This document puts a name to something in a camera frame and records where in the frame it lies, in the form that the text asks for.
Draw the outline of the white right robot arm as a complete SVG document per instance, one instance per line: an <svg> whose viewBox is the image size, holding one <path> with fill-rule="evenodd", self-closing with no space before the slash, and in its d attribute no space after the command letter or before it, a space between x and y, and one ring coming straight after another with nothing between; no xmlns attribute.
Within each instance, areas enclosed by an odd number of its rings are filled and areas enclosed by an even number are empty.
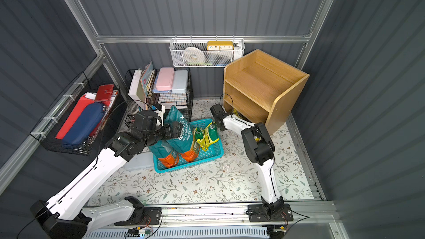
<svg viewBox="0 0 425 239"><path fill-rule="evenodd" d="M210 108L212 116L221 131L231 130L241 136L245 153L259 173L262 187L261 201L268 218L284 209L284 199L278 190L273 166L275 146L263 123L251 123L238 118L224 107L216 104Z"/></svg>

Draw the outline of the teal plastic basket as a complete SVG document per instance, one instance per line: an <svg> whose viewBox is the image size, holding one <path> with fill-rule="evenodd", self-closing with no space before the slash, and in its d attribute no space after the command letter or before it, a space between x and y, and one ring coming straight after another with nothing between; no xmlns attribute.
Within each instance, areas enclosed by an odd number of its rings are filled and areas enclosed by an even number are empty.
<svg viewBox="0 0 425 239"><path fill-rule="evenodd" d="M188 168L191 166L197 166L206 162L212 162L216 159L221 158L223 155L224 149L222 146L222 141L220 138L218 138L218 141L211 144L207 151L204 151L201 148L198 157L193 162L187 162L185 159L182 158L182 156L179 156L178 163L171 168L167 168L159 161L159 158L153 155L153 164L157 173L167 173L179 169Z"/></svg>

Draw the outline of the teal fertilizer bag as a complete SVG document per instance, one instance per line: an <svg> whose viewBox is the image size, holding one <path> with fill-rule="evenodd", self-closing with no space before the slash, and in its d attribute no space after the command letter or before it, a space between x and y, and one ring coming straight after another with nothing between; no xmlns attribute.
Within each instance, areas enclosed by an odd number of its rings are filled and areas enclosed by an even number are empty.
<svg viewBox="0 0 425 239"><path fill-rule="evenodd" d="M193 128L184 115L175 106L172 106L164 122L165 124L178 122L183 126L180 136L169 139L167 142L188 163L195 161L198 158L200 147L194 137Z"/></svg>
<svg viewBox="0 0 425 239"><path fill-rule="evenodd" d="M148 148L165 168L175 167L179 163L178 152L165 140L158 141Z"/></svg>

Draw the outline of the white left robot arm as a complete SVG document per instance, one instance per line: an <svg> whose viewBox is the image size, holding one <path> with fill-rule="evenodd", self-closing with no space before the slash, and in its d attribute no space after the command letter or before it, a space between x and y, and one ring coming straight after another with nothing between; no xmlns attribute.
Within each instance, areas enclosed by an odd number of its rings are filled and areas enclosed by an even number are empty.
<svg viewBox="0 0 425 239"><path fill-rule="evenodd" d="M97 158L64 189L31 207L34 218L51 239L82 239L107 225L135 225L145 218L144 205L129 196L111 205L87 208L85 204L116 171L149 146L179 138L183 125L163 122L165 110L138 112L132 127L115 134Z"/></svg>

